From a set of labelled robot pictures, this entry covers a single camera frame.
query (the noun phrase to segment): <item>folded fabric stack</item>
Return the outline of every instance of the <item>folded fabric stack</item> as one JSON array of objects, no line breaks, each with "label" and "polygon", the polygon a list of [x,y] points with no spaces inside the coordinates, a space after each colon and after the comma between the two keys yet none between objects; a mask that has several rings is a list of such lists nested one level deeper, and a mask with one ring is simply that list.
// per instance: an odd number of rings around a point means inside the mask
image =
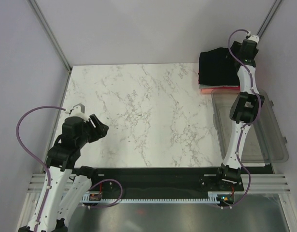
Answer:
[{"label": "folded fabric stack", "polygon": [[[239,47],[233,44],[232,51]],[[234,58],[227,48],[201,52],[199,58],[198,83],[201,93],[208,94],[214,89],[240,89]]]}]

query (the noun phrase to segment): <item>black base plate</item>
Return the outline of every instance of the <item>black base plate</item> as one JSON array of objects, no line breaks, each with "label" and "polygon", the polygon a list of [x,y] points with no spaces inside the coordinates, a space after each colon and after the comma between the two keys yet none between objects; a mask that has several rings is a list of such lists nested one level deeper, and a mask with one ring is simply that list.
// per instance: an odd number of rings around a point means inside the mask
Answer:
[{"label": "black base plate", "polygon": [[207,191],[207,192],[231,192],[234,187],[234,190],[236,192],[242,192],[244,191],[244,186],[242,184],[242,180],[240,178],[240,181],[237,184],[232,184],[227,181],[218,181],[217,177],[214,175],[209,176],[200,176],[200,183],[201,183],[201,190]]},{"label": "black base plate", "polygon": [[[104,177],[99,176],[94,182]],[[198,176],[188,174],[176,175],[117,175],[113,179],[118,180],[123,188],[123,199],[207,199],[207,191],[202,190]],[[117,184],[102,183],[102,195],[104,199],[116,199],[120,194]]]}]

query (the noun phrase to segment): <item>folded black cloth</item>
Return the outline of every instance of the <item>folded black cloth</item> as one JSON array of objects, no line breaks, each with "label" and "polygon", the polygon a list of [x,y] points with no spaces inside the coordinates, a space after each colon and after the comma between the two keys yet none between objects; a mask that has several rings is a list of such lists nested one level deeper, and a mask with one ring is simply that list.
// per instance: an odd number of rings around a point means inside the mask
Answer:
[{"label": "folded black cloth", "polygon": [[200,86],[235,87],[240,85],[234,58],[228,49],[223,47],[200,53],[198,75]]}]

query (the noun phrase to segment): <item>metal floor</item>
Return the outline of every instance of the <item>metal floor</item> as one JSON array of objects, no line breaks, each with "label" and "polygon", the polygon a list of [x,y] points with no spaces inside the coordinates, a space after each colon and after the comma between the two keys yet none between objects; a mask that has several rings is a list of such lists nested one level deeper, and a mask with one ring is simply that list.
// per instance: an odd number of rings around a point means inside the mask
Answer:
[{"label": "metal floor", "polygon": [[207,204],[79,207],[69,232],[289,232],[278,195],[248,195],[233,209]]}]

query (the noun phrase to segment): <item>metal frame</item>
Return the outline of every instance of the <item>metal frame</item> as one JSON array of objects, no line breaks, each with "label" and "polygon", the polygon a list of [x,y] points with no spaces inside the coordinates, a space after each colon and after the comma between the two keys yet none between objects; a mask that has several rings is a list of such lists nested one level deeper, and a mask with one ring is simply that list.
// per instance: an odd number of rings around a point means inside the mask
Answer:
[{"label": "metal frame", "polygon": [[40,22],[41,26],[43,27],[46,35],[48,36],[51,44],[53,45],[54,49],[56,50],[59,58],[61,59],[62,63],[64,64],[65,68],[69,73],[72,71],[72,67],[69,64],[65,54],[63,53],[56,37],[54,36],[50,26],[48,25],[39,5],[35,0],[27,0],[28,4],[31,6],[32,10],[34,11],[38,21]]},{"label": "metal frame", "polygon": [[272,7],[270,8],[267,16],[265,17],[257,35],[261,38],[264,34],[264,32],[266,31],[266,29],[268,28],[270,22],[272,21],[273,17],[275,16],[277,10],[279,9],[281,3],[283,2],[283,0],[275,0],[275,2],[273,3]]},{"label": "metal frame", "polygon": [[[241,175],[244,186],[248,184],[248,175]],[[27,193],[40,193],[44,184],[45,174],[33,174]],[[290,194],[290,188],[283,174],[252,174],[251,185],[248,194]],[[72,180],[68,180],[65,186],[67,192],[72,186]],[[228,192],[209,192],[211,194],[225,194]]]},{"label": "metal frame", "polygon": [[292,195],[279,194],[279,199],[282,204],[283,213],[287,220],[290,232],[297,232],[297,213]]},{"label": "metal frame", "polygon": [[39,197],[40,192],[31,192],[26,194],[24,205],[17,223],[16,231],[28,224],[30,218],[33,216],[34,209],[37,206]]}]

